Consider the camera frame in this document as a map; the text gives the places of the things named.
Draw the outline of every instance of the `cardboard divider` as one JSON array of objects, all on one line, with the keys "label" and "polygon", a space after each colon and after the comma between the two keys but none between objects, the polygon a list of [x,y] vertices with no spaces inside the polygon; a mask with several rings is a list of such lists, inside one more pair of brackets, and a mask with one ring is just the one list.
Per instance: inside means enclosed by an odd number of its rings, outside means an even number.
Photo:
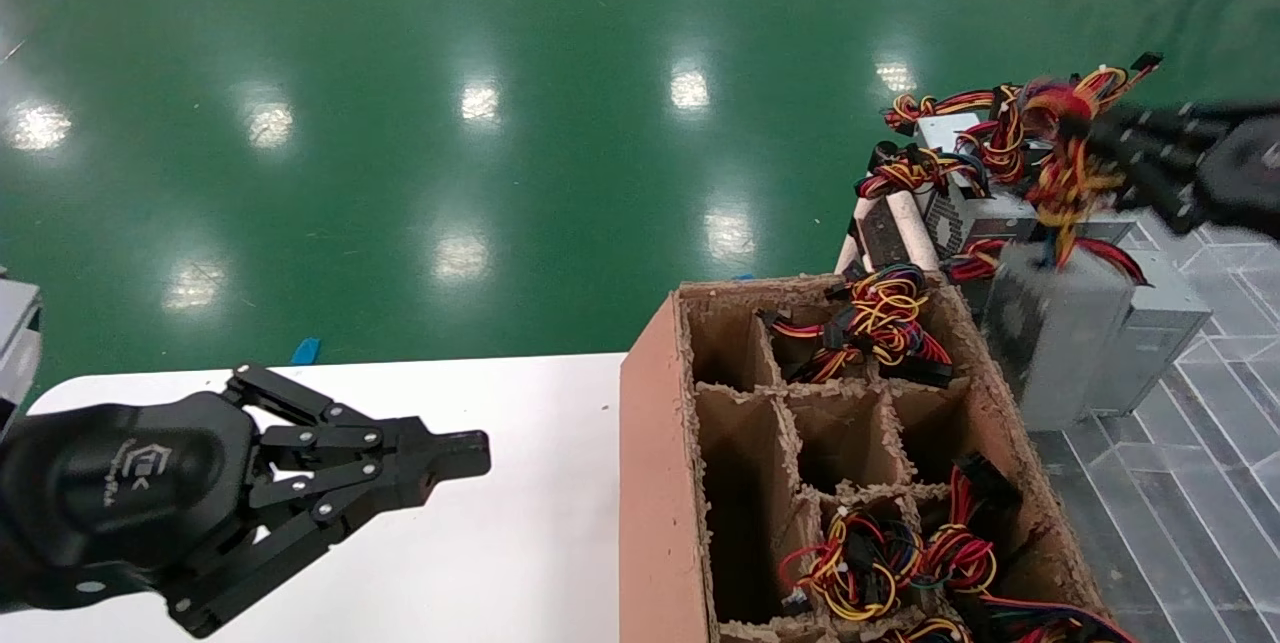
[{"label": "cardboard divider", "polygon": [[800,437],[801,483],[829,494],[842,485],[909,483],[910,465],[887,393],[850,386],[782,400]]},{"label": "cardboard divider", "polygon": [[790,420],[769,396],[739,397],[722,388],[698,391],[695,410],[714,615],[768,624],[791,593],[778,564],[812,544],[803,502],[794,496]]}]

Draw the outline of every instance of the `computer power supply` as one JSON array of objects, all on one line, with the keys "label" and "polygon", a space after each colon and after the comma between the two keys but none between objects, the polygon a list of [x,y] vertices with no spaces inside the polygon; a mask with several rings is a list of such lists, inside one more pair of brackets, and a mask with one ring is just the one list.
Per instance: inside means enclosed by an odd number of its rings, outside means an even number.
[{"label": "computer power supply", "polygon": [[1151,286],[1134,288],[1120,332],[1103,356],[1089,393],[1096,415],[1132,414],[1212,314],[1165,254],[1129,255]]},{"label": "computer power supply", "polygon": [[[916,142],[955,152],[956,133],[978,122],[972,113],[925,117],[916,124]],[[916,192],[915,201],[942,260],[978,238],[1024,240],[1036,228],[1036,208],[1010,188],[992,186],[988,197],[979,197],[966,179],[955,174],[947,178],[945,190],[929,187]],[[1076,227],[1076,234],[1119,243],[1135,222],[1132,213],[1097,211]]]},{"label": "computer power supply", "polygon": [[982,320],[1028,430],[1057,430],[1089,414],[1134,292],[1083,248],[1061,269],[1044,256],[1039,243],[1005,246]]}]

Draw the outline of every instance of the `cardboard tube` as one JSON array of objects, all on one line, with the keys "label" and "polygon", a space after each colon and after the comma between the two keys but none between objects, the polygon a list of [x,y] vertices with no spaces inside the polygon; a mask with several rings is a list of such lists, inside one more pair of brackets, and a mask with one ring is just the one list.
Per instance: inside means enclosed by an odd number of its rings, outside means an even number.
[{"label": "cardboard tube", "polygon": [[888,210],[893,214],[897,234],[902,237],[902,245],[906,246],[906,255],[911,263],[922,270],[938,270],[938,254],[933,248],[928,229],[924,228],[924,220],[920,219],[920,210],[915,208],[915,196],[908,191],[890,193]]}]

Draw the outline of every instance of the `wire connector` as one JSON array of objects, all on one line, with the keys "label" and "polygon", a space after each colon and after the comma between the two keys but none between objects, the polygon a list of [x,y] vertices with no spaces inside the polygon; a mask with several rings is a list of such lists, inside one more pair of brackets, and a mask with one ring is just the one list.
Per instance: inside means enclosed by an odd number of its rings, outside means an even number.
[{"label": "wire connector", "polygon": [[1164,60],[1165,60],[1165,55],[1164,54],[1158,54],[1158,53],[1153,53],[1153,51],[1147,51],[1147,53],[1139,55],[1138,60],[1134,60],[1133,65],[1129,65],[1129,69],[1130,70],[1143,70],[1143,69],[1147,69],[1147,68],[1156,68]]},{"label": "wire connector", "polygon": [[882,165],[888,165],[897,159],[897,143],[893,141],[881,141],[872,149],[872,159],[867,164],[867,173],[873,173]]},{"label": "wire connector", "polygon": [[828,301],[847,301],[852,297],[852,291],[845,283],[836,283],[822,293]]},{"label": "wire connector", "polygon": [[758,310],[755,315],[764,322],[764,328],[773,328],[773,324],[782,320],[782,314],[776,310]]},{"label": "wire connector", "polygon": [[870,573],[877,557],[876,544],[865,537],[850,535],[845,539],[845,562],[858,573]]},{"label": "wire connector", "polygon": [[794,588],[790,596],[782,598],[783,617],[803,616],[809,612],[813,612],[813,602],[809,601],[804,589]]},{"label": "wire connector", "polygon": [[946,388],[951,386],[955,369],[945,362],[931,361],[919,356],[905,356],[897,365],[881,366],[881,375],[883,378],[896,378],[933,388]]},{"label": "wire connector", "polygon": [[[1012,86],[1012,83],[1005,83],[1005,86]],[[987,109],[987,120],[1000,118],[1000,111],[1005,108],[1005,86],[996,86],[991,90],[991,108]]]},{"label": "wire connector", "polygon": [[1009,482],[1000,469],[978,452],[956,459],[960,474],[973,484],[974,496],[988,506],[1014,509],[1023,503],[1023,494]]},{"label": "wire connector", "polygon": [[822,324],[822,347],[831,351],[845,347],[845,329],[836,320]]}]

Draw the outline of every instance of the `black connector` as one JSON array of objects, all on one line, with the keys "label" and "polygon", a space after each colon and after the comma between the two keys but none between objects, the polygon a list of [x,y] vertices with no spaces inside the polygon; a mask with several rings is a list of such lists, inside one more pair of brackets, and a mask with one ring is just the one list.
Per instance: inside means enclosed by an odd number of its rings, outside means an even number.
[{"label": "black connector", "polygon": [[845,347],[845,329],[836,320],[822,324],[822,347],[828,351],[838,351]]},{"label": "black connector", "polygon": [[845,539],[845,562],[855,571],[872,573],[878,557],[879,551],[865,535],[850,535]]},{"label": "black connector", "polygon": [[884,589],[884,579],[873,571],[858,579],[859,602],[864,606],[883,606],[888,601],[888,590]]},{"label": "black connector", "polygon": [[[849,330],[849,327],[851,324],[854,324],[854,315],[855,315],[854,306],[845,306],[840,309],[840,313],[831,316],[831,323],[836,324],[836,327],[841,329],[841,332],[845,332]],[[841,336],[841,343],[844,342],[845,338],[844,336]]]},{"label": "black connector", "polygon": [[863,357],[869,357],[876,350],[876,341],[872,341],[870,337],[865,334],[850,336],[845,338],[845,343],[858,348],[858,351],[863,354]]},{"label": "black connector", "polygon": [[847,301],[852,297],[852,291],[850,291],[849,286],[845,286],[845,283],[836,283],[823,291],[822,295],[823,297],[827,297],[828,301]]},{"label": "black connector", "polygon": [[1015,509],[1023,505],[1023,494],[1009,482],[995,464],[978,452],[956,459],[960,474],[973,484],[973,493],[987,506]]},{"label": "black connector", "polygon": [[877,168],[893,163],[897,159],[897,143],[893,141],[881,141],[872,149],[872,159],[867,164],[867,173],[874,173]]},{"label": "black connector", "polygon": [[763,310],[762,309],[762,310],[755,311],[755,315],[760,316],[760,320],[764,322],[764,328],[773,328],[774,323],[782,320],[782,314],[780,314],[776,310]]},{"label": "black connector", "polygon": [[991,611],[977,596],[956,593],[951,597],[951,607],[955,607],[964,621],[965,628],[973,638],[973,643],[1005,643],[1005,639],[996,638],[996,625],[991,619]]},{"label": "black connector", "polygon": [[805,596],[804,590],[796,589],[795,593],[782,598],[782,616],[783,617],[796,617],[805,614],[813,612],[813,602]]},{"label": "black connector", "polygon": [[881,366],[881,375],[883,378],[919,383],[920,386],[932,386],[933,388],[946,388],[951,386],[954,369],[945,362],[931,361],[919,356],[906,356],[897,365]]},{"label": "black connector", "polygon": [[[1005,83],[1005,86],[1012,86],[1012,83]],[[987,120],[995,120],[1000,118],[1000,109],[1005,104],[1004,86],[996,86],[991,90],[991,108],[987,109]]]},{"label": "black connector", "polygon": [[1165,55],[1164,54],[1147,51],[1147,53],[1139,55],[1138,60],[1134,60],[1133,65],[1129,65],[1129,69],[1130,70],[1142,70],[1144,68],[1155,68],[1156,65],[1160,65],[1160,63],[1164,61],[1164,60],[1165,60]]}]

